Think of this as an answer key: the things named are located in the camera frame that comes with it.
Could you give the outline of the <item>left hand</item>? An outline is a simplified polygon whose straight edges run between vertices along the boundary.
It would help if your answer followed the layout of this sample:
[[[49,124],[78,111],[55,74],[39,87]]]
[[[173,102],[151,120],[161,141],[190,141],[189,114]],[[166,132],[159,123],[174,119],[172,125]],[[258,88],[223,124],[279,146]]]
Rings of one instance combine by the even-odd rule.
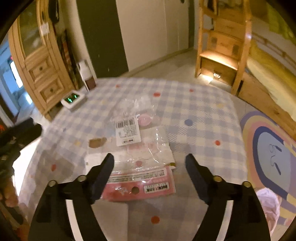
[[[18,195],[16,193],[12,177],[1,181],[1,201],[4,201],[7,207],[18,206]]]

